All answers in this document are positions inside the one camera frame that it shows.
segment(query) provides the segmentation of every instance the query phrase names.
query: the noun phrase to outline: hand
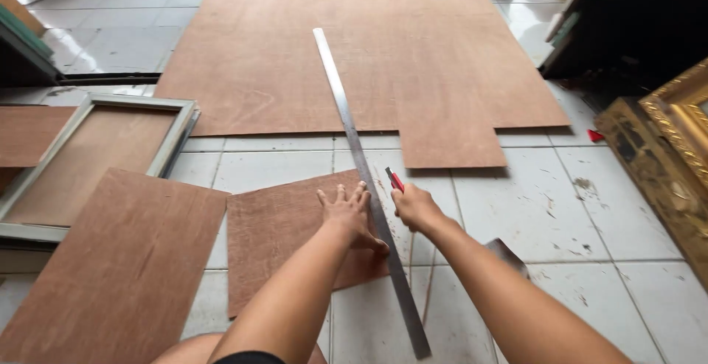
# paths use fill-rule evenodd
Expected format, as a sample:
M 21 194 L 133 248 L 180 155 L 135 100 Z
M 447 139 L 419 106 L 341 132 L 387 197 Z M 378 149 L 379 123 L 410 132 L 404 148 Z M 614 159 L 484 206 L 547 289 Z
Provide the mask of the hand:
M 396 216 L 400 217 L 412 232 L 422 232 L 429 236 L 441 221 L 447 220 L 447 216 L 428 191 L 421 190 L 411 183 L 406 183 L 403 188 L 405 192 L 397 188 L 391 191 L 391 198 L 396 205 Z
M 332 224 L 334 229 L 343 230 L 350 237 L 352 249 L 373 249 L 387 255 L 389 246 L 369 233 L 367 209 L 371 193 L 364 191 L 366 183 L 359 181 L 351 198 L 347 200 L 346 191 L 341 184 L 337 186 L 337 198 L 329 202 L 322 190 L 317 190 L 317 197 L 324 209 L 324 224 Z

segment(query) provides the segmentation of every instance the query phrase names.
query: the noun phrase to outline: picture frame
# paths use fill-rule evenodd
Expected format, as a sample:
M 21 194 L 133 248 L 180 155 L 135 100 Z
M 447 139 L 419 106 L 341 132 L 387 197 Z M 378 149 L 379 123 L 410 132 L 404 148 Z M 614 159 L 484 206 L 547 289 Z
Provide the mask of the picture frame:
M 185 135 L 185 130 L 189 126 L 193 127 L 198 117 L 198 108 L 194 100 L 88 93 L 84 101 L 76 108 L 74 114 L 58 133 L 55 140 L 49 145 L 40 163 L 34 168 L 23 170 L 6 188 L 4 194 L 0 196 L 0 237 L 44 242 L 61 242 L 64 239 L 69 231 L 68 227 L 7 223 L 2 222 L 2 219 L 22 194 L 37 180 L 49 162 L 97 105 L 172 110 L 176 113 L 172 125 L 145 173 L 154 177 L 166 177 L 166 175 L 169 175 L 169 170 L 171 170 L 173 162 L 178 155 L 178 153 L 175 154 L 175 150 L 184 145 L 188 137 L 188 135 Z
M 708 59 L 654 90 L 639 104 L 708 188 Z

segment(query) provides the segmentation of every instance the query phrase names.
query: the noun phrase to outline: white tile floor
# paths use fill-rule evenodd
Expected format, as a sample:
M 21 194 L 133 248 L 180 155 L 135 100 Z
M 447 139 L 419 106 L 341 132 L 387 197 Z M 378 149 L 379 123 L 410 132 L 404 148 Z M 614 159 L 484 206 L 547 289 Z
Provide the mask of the white tile floor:
M 162 67 L 201 0 L 45 0 L 31 6 L 52 29 L 45 41 L 69 72 Z M 491 0 L 530 58 L 539 63 L 558 0 Z M 642 363 L 708 363 L 708 295 L 604 143 L 589 142 L 593 112 L 581 94 L 549 83 L 571 117 L 568 129 L 499 131 L 507 169 L 410 171 L 396 134 L 362 134 L 372 172 L 391 166 L 429 189 L 467 232 L 500 236 L 530 264 L 533 282 Z M 151 96 L 154 86 L 0 90 L 0 103 L 77 105 L 87 91 Z M 233 193 L 352 169 L 341 134 L 190 139 L 172 179 Z M 427 363 L 504 363 L 479 314 L 420 234 L 392 217 L 419 309 L 427 305 L 433 349 Z M 27 294 L 45 253 L 0 253 L 0 329 Z M 226 230 L 217 242 L 183 337 L 223 331 Z M 319 337 L 330 363 L 411 363 L 408 336 L 387 279 L 333 293 Z

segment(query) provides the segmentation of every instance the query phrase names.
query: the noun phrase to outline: metal ruler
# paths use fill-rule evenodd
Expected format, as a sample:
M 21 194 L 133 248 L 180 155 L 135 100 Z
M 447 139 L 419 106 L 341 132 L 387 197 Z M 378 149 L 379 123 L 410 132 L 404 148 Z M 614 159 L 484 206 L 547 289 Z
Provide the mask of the metal ruler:
M 354 127 L 354 119 L 352 119 L 351 112 L 349 112 L 347 97 L 344 95 L 344 87 L 342 86 L 342 81 L 339 79 L 337 67 L 334 65 L 332 52 L 329 50 L 329 45 L 327 44 L 327 39 L 324 37 L 322 28 L 315 28 L 312 32 L 317 42 L 319 55 L 322 57 L 324 70 L 327 72 L 329 85 L 332 87 L 332 94 L 334 95 L 334 101 L 339 110 L 339 116 L 342 119 L 342 124 L 344 124 L 344 132 L 347 134 L 347 141 L 352 150 L 354 164 L 359 171 L 359 177 L 366 182 L 371 192 L 371 215 L 376 225 L 376 231 L 379 233 L 379 238 L 388 244 L 391 249 L 390 254 L 386 258 L 386 264 L 389 267 L 391 281 L 394 283 L 396 297 L 398 298 L 401 312 L 403 313 L 403 320 L 406 323 L 406 329 L 408 329 L 408 335 L 411 338 L 413 352 L 416 354 L 416 358 L 421 360 L 431 355 L 428 338 L 423 329 L 423 323 L 420 322 L 420 316 L 418 315 L 416 303 L 413 301 L 411 290 L 408 287 L 408 279 L 403 271 L 401 259 L 396 251 L 396 244 L 391 236 L 391 230 L 386 221 L 386 215 L 381 206 L 379 195 L 376 193 L 374 179 L 371 177 L 369 166 L 366 163 L 366 157 L 361 148 L 361 142 L 359 142 L 359 134 Z

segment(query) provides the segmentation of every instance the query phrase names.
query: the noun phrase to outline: red object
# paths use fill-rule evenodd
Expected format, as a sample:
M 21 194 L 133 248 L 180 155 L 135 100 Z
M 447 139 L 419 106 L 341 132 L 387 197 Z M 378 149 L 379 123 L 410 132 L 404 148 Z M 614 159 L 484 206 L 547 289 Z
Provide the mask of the red object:
M 597 132 L 594 131 L 594 130 L 590 130 L 590 129 L 588 129 L 588 136 L 590 137 L 590 141 L 593 142 L 593 143 L 599 142 L 600 140 L 604 140 L 604 139 L 605 139 L 605 136 L 603 136 L 603 135 L 600 134 L 600 133 L 597 133 Z
M 403 183 L 401 183 L 401 179 L 398 178 L 398 175 L 395 173 L 391 173 L 391 177 L 393 178 L 391 180 L 391 187 L 398 188 L 401 191 L 404 191 L 403 189 Z

